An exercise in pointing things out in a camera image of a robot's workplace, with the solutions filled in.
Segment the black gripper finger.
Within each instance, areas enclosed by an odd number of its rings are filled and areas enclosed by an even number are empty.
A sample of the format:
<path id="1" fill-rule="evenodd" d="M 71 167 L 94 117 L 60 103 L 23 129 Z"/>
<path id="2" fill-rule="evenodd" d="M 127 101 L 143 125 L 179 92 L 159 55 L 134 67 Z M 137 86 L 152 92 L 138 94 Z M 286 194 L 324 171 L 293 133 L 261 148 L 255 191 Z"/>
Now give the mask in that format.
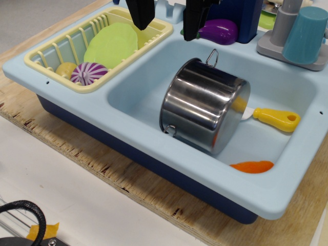
<path id="1" fill-rule="evenodd" d="M 144 30 L 155 17 L 153 0 L 126 0 L 132 21 L 139 30 Z"/>
<path id="2" fill-rule="evenodd" d="M 207 20 L 208 12 L 214 1 L 209 0 L 187 0 L 183 11 L 183 37 L 185 41 L 196 38 Z"/>

